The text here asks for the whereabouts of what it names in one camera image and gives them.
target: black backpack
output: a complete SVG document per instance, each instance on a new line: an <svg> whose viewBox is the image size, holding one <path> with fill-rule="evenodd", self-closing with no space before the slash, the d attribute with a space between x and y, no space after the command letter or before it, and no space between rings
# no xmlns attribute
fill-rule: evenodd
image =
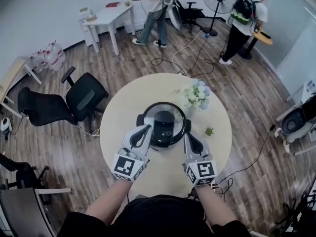
<svg viewBox="0 0 316 237"><path fill-rule="evenodd" d="M247 25L252 19L256 18L256 3L260 3L260 1L237 0L231 12L232 18Z"/></svg>

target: hydrangea bouquet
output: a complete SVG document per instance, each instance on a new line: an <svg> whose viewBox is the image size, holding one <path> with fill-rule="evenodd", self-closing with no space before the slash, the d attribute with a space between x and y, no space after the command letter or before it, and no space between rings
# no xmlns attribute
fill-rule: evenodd
<svg viewBox="0 0 316 237"><path fill-rule="evenodd" d="M181 100L184 106L206 110L211 90L204 82L193 79L192 83L182 87Z"/></svg>

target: small green plant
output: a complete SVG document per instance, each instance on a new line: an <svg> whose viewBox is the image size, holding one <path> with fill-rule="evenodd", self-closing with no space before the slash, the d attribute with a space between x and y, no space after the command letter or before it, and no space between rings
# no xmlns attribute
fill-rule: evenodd
<svg viewBox="0 0 316 237"><path fill-rule="evenodd" d="M207 127L205 129L205 134L208 136L208 137L211 137L213 134L214 134L214 129L212 127Z"/></svg>

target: person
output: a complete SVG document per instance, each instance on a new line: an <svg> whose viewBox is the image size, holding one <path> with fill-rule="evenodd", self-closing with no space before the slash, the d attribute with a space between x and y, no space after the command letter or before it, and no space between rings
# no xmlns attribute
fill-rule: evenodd
<svg viewBox="0 0 316 237"><path fill-rule="evenodd" d="M160 46L167 47L167 26L166 26L166 11L167 6L164 5L164 0L150 0L152 8L149 10L144 29L139 38L133 39L135 45L147 45L148 38L157 22ZM158 40L154 41L154 45L159 46Z"/></svg>
<svg viewBox="0 0 316 237"><path fill-rule="evenodd" d="M200 201L167 195L137 198L126 205L113 223L131 187L131 182L116 180L84 214L70 212L58 237L162 234L250 237L245 225L209 185L196 187ZM204 220L204 213L214 234Z"/></svg>
<svg viewBox="0 0 316 237"><path fill-rule="evenodd" d="M255 25L257 25L259 28L262 28L263 24L268 21L268 9L262 3L264 0L252 1L259 1L256 3L256 18L254 20L250 20L247 25L244 25L235 19L233 20L227 49L225 54L219 60L220 64L230 65L232 63L230 58L237 54L242 46L246 44L250 36L252 36L254 33Z"/></svg>

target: white robot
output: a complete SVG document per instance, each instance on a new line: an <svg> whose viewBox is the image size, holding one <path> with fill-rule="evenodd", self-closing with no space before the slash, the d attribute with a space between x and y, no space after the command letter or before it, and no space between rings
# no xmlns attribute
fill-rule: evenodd
<svg viewBox="0 0 316 237"><path fill-rule="evenodd" d="M114 155L111 169L117 178L136 181L149 162L147 151L152 135L153 128L150 125L139 126L125 135L121 149ZM209 185L217 176L217 171L206 144L203 145L191 133L186 133L184 151L187 159L182 165L192 184Z"/></svg>

